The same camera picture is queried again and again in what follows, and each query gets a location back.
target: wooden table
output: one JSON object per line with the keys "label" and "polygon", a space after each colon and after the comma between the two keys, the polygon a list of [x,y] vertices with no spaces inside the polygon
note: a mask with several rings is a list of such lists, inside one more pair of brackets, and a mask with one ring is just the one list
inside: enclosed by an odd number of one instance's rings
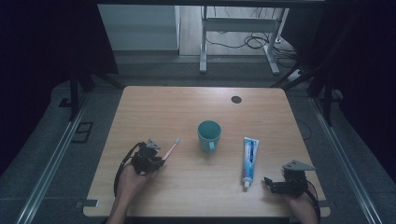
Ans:
{"label": "wooden table", "polygon": [[[240,104],[233,96],[242,98]],[[198,144],[197,127],[206,119],[222,129],[217,151],[208,155]],[[312,164],[281,89],[127,87],[113,120],[88,199],[89,217],[110,214],[113,181],[121,160],[134,144],[152,138],[163,156],[177,137],[164,167],[135,198],[135,217],[290,217],[279,195],[262,183],[264,176],[283,181],[282,165],[297,160]],[[260,140],[254,182],[241,183],[244,137]],[[306,172],[325,200],[315,172]],[[330,214],[322,208],[322,215]]]}

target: wall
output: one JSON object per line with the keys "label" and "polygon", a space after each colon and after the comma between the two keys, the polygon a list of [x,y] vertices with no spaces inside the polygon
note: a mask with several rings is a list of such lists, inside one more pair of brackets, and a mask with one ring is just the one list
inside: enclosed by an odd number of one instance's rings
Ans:
{"label": "wall", "polygon": [[98,7],[113,50],[178,49],[178,6]]}

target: toothpaste tube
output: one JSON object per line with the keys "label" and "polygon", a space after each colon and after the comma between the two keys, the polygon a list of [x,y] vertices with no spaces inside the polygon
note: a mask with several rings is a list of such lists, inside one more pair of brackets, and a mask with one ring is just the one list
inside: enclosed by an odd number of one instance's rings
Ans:
{"label": "toothpaste tube", "polygon": [[245,190],[248,190],[253,182],[254,163],[256,161],[256,153],[259,148],[259,140],[245,137],[245,156],[244,156],[244,172],[242,173],[242,182],[244,182]]}

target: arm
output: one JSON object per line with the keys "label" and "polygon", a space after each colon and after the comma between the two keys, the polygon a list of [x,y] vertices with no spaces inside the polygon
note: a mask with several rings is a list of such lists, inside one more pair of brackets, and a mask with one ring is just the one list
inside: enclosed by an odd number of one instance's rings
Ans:
{"label": "arm", "polygon": [[[309,185],[309,190],[313,192],[311,185]],[[291,212],[302,224],[318,224],[314,204],[306,193],[303,193],[298,198],[286,194],[282,196],[289,205]]]}
{"label": "arm", "polygon": [[138,175],[131,163],[124,166],[117,187],[117,196],[106,224],[124,223],[134,196],[146,185],[152,174]]}

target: cup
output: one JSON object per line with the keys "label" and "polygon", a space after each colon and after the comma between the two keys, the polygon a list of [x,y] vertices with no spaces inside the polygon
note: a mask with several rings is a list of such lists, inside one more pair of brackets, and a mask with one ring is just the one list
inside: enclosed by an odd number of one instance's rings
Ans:
{"label": "cup", "polygon": [[202,151],[215,151],[221,135],[220,126],[213,120],[205,120],[198,126],[198,138]]}

